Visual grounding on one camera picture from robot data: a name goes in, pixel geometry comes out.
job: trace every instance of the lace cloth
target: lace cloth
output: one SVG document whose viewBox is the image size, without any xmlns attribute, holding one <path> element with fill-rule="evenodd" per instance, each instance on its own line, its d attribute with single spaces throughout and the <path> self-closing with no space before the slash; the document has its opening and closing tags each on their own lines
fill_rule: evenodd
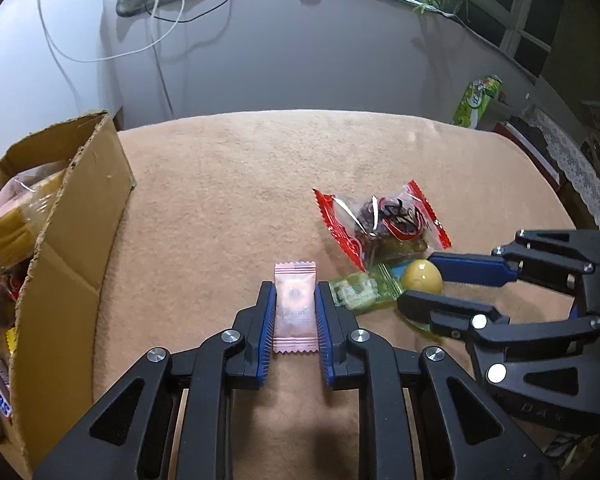
<svg viewBox="0 0 600 480">
<path fill-rule="evenodd" d="M 571 137 L 541 109 L 535 105 L 531 106 L 525 112 L 524 119 L 529 126 L 536 127 L 542 132 L 549 155 L 564 171 L 573 189 L 582 197 L 582 201 L 600 229 L 600 179 L 596 170 Z"/>
</svg>

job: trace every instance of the red wrapper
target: red wrapper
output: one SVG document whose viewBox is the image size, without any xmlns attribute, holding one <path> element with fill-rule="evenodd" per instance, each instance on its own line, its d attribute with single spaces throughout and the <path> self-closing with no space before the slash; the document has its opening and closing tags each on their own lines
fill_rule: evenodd
<svg viewBox="0 0 600 480">
<path fill-rule="evenodd" d="M 414 180 L 392 195 L 362 200 L 314 189 L 325 225 L 360 270 L 373 264 L 426 258 L 451 247 L 420 187 Z"/>
</svg>

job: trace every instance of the round yellow candy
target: round yellow candy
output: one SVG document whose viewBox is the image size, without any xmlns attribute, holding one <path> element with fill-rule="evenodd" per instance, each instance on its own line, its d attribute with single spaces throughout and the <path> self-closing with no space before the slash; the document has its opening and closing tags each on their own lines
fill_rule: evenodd
<svg viewBox="0 0 600 480">
<path fill-rule="evenodd" d="M 429 260 L 412 261 L 400 277 L 405 290 L 419 290 L 431 294 L 442 292 L 442 275 Z"/>
</svg>

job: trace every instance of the table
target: table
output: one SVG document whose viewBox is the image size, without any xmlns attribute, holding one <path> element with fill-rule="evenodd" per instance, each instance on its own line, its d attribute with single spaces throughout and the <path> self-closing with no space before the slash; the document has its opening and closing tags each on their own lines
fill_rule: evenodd
<svg viewBox="0 0 600 480">
<path fill-rule="evenodd" d="M 138 180 L 110 256 L 94 356 L 97 399 L 153 346 L 199 345 L 253 304 L 274 264 L 315 260 L 320 280 L 355 269 L 322 224 L 312 188 L 391 192 L 414 178 L 457 252 L 488 253 L 517 229 L 573 225 L 510 140 L 423 118 L 270 111 L 171 121 L 120 133 Z M 449 285 L 512 322 L 567 316 L 569 298 L 526 283 Z M 430 344 L 393 309 L 359 317 L 394 346 Z M 444 348 L 465 368 L 458 342 Z M 355 392 L 328 392 L 316 354 L 275 355 L 259 392 L 237 392 L 236 479 L 357 478 Z M 538 442 L 550 432 L 530 428 Z"/>
</svg>

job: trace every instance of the pink candy packet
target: pink candy packet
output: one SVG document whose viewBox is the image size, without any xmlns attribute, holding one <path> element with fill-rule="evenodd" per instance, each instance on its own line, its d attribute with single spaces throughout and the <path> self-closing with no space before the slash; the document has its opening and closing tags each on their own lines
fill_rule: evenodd
<svg viewBox="0 0 600 480">
<path fill-rule="evenodd" d="M 276 264 L 274 352 L 317 352 L 315 262 Z"/>
</svg>

